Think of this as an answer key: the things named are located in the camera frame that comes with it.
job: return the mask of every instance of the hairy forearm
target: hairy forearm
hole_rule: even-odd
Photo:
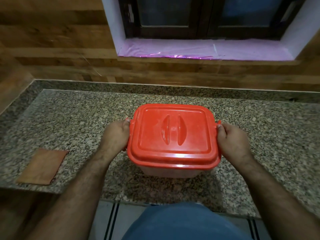
[[[319,219],[308,212],[261,164],[244,160],[237,170],[273,239],[318,239]]]
[[[87,239],[111,157],[97,151],[28,239]]]

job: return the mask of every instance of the window pane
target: window pane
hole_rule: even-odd
[[[220,26],[269,26],[282,0],[226,0]]]
[[[191,0],[137,0],[141,26],[188,26]]]

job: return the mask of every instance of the person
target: person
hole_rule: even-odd
[[[272,239],[320,238],[319,219],[286,191],[250,151],[246,133],[230,124],[218,125],[222,155],[242,175]],[[27,239],[87,239],[111,161],[129,138],[129,121],[114,121],[92,158],[72,180]],[[123,239],[250,239],[234,225],[195,203],[147,208]]]

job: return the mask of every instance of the purple plastic covering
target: purple plastic covering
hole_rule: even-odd
[[[274,40],[155,40],[126,39],[118,56],[203,60],[293,60]]]

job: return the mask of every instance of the red lid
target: red lid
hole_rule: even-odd
[[[127,153],[138,166],[212,169],[221,160],[216,125],[202,106],[145,104],[130,122]]]

